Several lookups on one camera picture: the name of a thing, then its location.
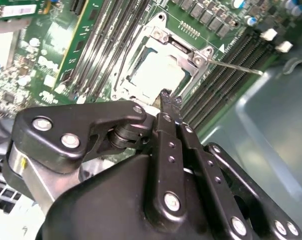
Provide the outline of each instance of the chip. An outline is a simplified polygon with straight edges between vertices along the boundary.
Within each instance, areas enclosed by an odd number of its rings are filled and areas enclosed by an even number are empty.
[[[201,16],[202,12],[204,10],[204,7],[201,4],[196,4],[195,7],[191,11],[191,16],[197,19],[198,17]]]
[[[4,93],[3,99],[12,104],[15,100],[15,97],[10,93]]]
[[[268,10],[268,13],[271,14],[271,15],[275,14],[275,12],[276,12],[276,7],[275,6],[270,7],[270,9]]]
[[[75,51],[79,51],[82,49],[82,47],[84,46],[84,41],[79,41],[76,45]]]
[[[193,4],[193,0],[184,0],[181,5],[181,8],[185,11],[188,11],[189,8],[192,6],[192,4]]]
[[[249,14],[251,16],[257,16],[259,13],[260,13],[260,8],[258,6],[253,6],[249,11]]]
[[[214,2],[210,2],[209,5],[207,6],[207,9],[212,10],[215,7]]]
[[[223,13],[224,13],[224,11],[223,11],[222,9],[219,9],[219,10],[216,12],[216,16],[217,16],[217,17],[220,17]]]
[[[222,25],[222,22],[220,19],[218,18],[214,18],[213,21],[210,23],[209,25],[209,29],[211,29],[212,31],[216,31],[218,30],[218,28]]]
[[[228,24],[228,23],[230,23],[232,21],[232,17],[231,16],[227,16],[224,21]]]
[[[201,17],[200,22],[203,24],[207,24],[212,17],[213,17],[213,13],[211,13],[210,11],[206,11]]]
[[[225,35],[227,35],[229,31],[230,31],[230,27],[224,24],[223,27],[221,27],[221,29],[217,32],[217,35],[223,38],[225,37]]]

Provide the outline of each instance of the ram slot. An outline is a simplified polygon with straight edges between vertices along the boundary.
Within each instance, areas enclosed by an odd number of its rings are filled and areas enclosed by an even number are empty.
[[[258,69],[262,67],[265,62],[272,56],[271,51],[264,52],[263,55],[252,65],[252,68]],[[247,73],[241,73],[241,76],[225,91],[225,93],[216,101],[212,102],[204,111],[201,121],[197,122],[193,127],[196,131],[200,131],[221,111],[226,103],[229,103],[230,99],[234,99],[234,96],[238,91],[252,78],[252,75]]]
[[[237,41],[236,46],[233,47],[223,58],[222,62],[232,63],[233,60],[242,52],[252,40],[251,31],[247,30],[242,37]],[[219,78],[219,76],[226,70],[226,67],[215,66],[211,73],[205,78],[204,82],[195,91],[195,93],[183,104],[181,109],[181,116],[184,118],[192,110],[192,108],[201,100],[205,94],[205,90]]]
[[[100,30],[98,31],[97,34],[96,34],[96,30],[98,29],[92,31],[90,35],[90,39],[86,44],[83,53],[81,54],[81,58],[76,68],[72,72],[72,79],[74,79],[72,82],[72,86],[74,87],[75,91],[81,91],[83,88],[85,88],[88,81],[87,75],[90,69],[92,68],[94,60],[104,40],[107,37],[107,33],[109,32],[111,26],[114,24],[118,12],[121,10],[123,1],[124,0],[115,1],[115,3],[112,6],[112,9],[108,13],[109,15],[107,16],[107,19],[103,21],[103,24],[101,26],[97,25],[98,27],[100,27]]]
[[[232,61],[232,63],[235,65],[247,67],[246,64],[244,64],[246,62],[246,59],[252,54],[252,52],[261,51],[261,48],[258,48],[259,45],[261,45],[261,42],[251,40],[246,48],[243,49],[242,52],[235,58],[235,60]],[[188,111],[187,116],[185,116],[183,120],[187,123],[192,122],[202,111],[202,109],[209,103],[209,101],[214,97],[214,95],[229,81],[235,71],[236,70],[232,68],[227,68],[222,72],[222,74],[219,74],[217,79],[214,79],[214,81],[212,81],[209,86],[203,91],[201,96],[197,99],[195,108],[193,108],[191,111]]]
[[[130,26],[128,27],[128,32],[123,37],[123,41],[120,45],[118,45],[115,53],[113,54],[113,57],[111,61],[109,62],[108,66],[106,67],[104,74],[100,81],[98,81],[97,85],[90,89],[89,95],[93,95],[95,98],[97,98],[100,93],[102,92],[105,84],[107,83],[109,76],[116,65],[120,55],[122,54],[125,46],[128,45],[128,43],[133,39],[134,32],[137,29],[138,23],[140,22],[141,17],[145,13],[145,8],[149,4],[150,0],[145,0],[137,10],[137,14],[133,17],[133,20],[131,21]]]
[[[145,8],[147,7],[149,0],[144,0],[142,2],[139,2],[139,5],[136,5],[138,1],[131,1],[134,3],[136,8],[132,11],[132,9],[128,10],[127,13],[134,12],[131,16],[129,14],[126,14],[123,20],[121,22],[123,23],[117,30],[115,30],[116,35],[114,36],[114,39],[117,40],[118,37],[120,37],[121,32],[123,31],[122,29],[125,28],[125,25],[127,24],[127,21],[129,21],[129,25],[127,26],[126,32],[124,32],[120,39],[119,39],[119,44],[115,47],[113,56],[108,63],[108,66],[106,67],[106,73],[111,70],[113,63],[117,60],[117,58],[120,56],[122,53],[124,47],[127,45],[128,41],[132,37],[132,34],[134,33],[143,13],[145,12]],[[106,60],[109,57],[109,54],[113,50],[113,46],[116,43],[116,41],[113,41],[113,44],[111,46],[108,46],[105,51],[104,51],[104,56],[101,58],[99,61],[98,66],[95,68],[95,71],[93,73],[93,76],[91,77],[91,83],[89,85],[89,96],[94,96],[98,97],[98,95],[101,93],[102,89],[104,88],[105,83],[108,80],[108,77],[102,77],[100,81],[97,81],[98,76],[100,75],[103,66],[105,65]]]

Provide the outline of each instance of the screw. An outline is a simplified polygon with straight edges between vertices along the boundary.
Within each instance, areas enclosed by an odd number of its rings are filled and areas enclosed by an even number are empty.
[[[52,128],[52,124],[45,118],[37,118],[33,121],[33,127],[40,131],[48,131]]]
[[[298,236],[299,235],[299,232],[297,231],[297,229],[295,228],[295,226],[290,223],[289,221],[287,222],[287,227],[289,228],[290,232],[295,235],[295,236]]]
[[[175,145],[175,143],[170,142],[170,143],[169,143],[169,146],[170,146],[170,148],[172,148],[172,149],[173,149],[173,148],[175,148],[175,146],[176,146],[176,145]]]
[[[173,156],[169,156],[169,162],[170,163],[175,163],[175,158]]]
[[[195,62],[196,65],[200,65],[202,63],[202,59],[200,57],[196,57],[194,59],[194,62]]]
[[[282,235],[286,235],[286,230],[282,225],[282,223],[280,223],[279,221],[274,221],[274,224],[276,226],[276,229],[279,231],[279,233],[281,233]]]
[[[164,195],[164,202],[165,202],[166,206],[173,212],[178,211],[180,209],[180,201],[172,193],[167,192]]]
[[[232,217],[231,221],[234,229],[237,231],[238,234],[242,236],[246,235],[246,228],[240,219]]]
[[[74,149],[80,145],[80,140],[79,138],[72,134],[72,133],[67,133],[62,136],[61,142],[64,146]]]
[[[189,132],[189,133],[192,133],[193,132],[193,129],[190,127],[190,126],[185,126],[186,130]]]
[[[139,106],[134,106],[134,107],[133,107],[133,110],[134,110],[135,112],[137,112],[138,114],[141,114],[141,113],[142,113],[142,109],[141,109]]]
[[[221,150],[219,149],[218,146],[213,146],[213,149],[214,149],[217,153],[220,153],[220,152],[221,152]]]
[[[162,37],[162,32],[160,32],[159,30],[155,30],[153,32],[153,36],[154,36],[155,39],[159,40]]]
[[[170,116],[169,116],[169,115],[163,115],[163,117],[164,117],[164,119],[165,119],[165,120],[167,120],[167,121],[171,122],[171,118],[170,118]]]

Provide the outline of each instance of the capacitor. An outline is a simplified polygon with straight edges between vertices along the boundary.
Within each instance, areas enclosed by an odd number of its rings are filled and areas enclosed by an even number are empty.
[[[284,1],[284,7],[287,10],[291,10],[292,8],[294,8],[297,5],[297,0],[287,0]]]
[[[36,37],[33,37],[31,40],[30,40],[30,45],[32,47],[35,47],[37,48],[39,45],[41,44],[40,40]]]
[[[292,16],[299,17],[302,15],[302,5],[295,6],[291,11]]]
[[[26,75],[26,76],[23,76],[23,77],[21,77],[20,79],[18,79],[17,83],[18,83],[20,86],[25,87],[28,83],[31,82],[31,80],[32,80],[31,76]]]
[[[235,8],[235,9],[236,8],[238,8],[238,9],[243,8],[244,4],[245,4],[244,0],[233,0],[232,1],[232,7]]]
[[[248,25],[250,27],[254,26],[257,23],[256,18],[253,16],[245,16],[244,21],[245,21],[246,25]]]

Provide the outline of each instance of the integrated circuit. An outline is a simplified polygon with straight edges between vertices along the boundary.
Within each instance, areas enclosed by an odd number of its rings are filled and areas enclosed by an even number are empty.
[[[197,19],[198,17],[201,16],[203,10],[204,10],[204,7],[201,4],[197,3],[194,6],[194,8],[192,9],[192,11],[191,11],[190,14],[191,14],[192,17],[194,17],[195,19]]]
[[[193,4],[193,0],[183,0],[181,8],[185,11],[188,11]]]
[[[207,6],[207,9],[209,10],[213,10],[213,8],[215,7],[215,3],[214,2],[210,2]]]
[[[230,27],[224,24],[223,27],[221,27],[221,29],[217,32],[217,35],[221,38],[224,38],[229,31],[230,31]]]
[[[257,16],[259,13],[260,13],[260,8],[258,6],[253,6],[249,11],[249,14],[251,16]]]
[[[220,16],[222,16],[223,13],[224,13],[224,11],[223,11],[222,9],[219,9],[219,10],[216,11],[216,14],[215,14],[215,15],[216,15],[217,17],[220,17]]]
[[[208,26],[208,28],[212,31],[217,31],[221,25],[222,25],[222,21],[215,17],[213,21],[210,23],[210,25]]]
[[[12,104],[12,103],[14,103],[15,97],[10,93],[4,93],[3,100]]]
[[[206,25],[209,23],[212,17],[213,17],[213,13],[211,13],[210,11],[206,11],[201,17],[200,22]]]

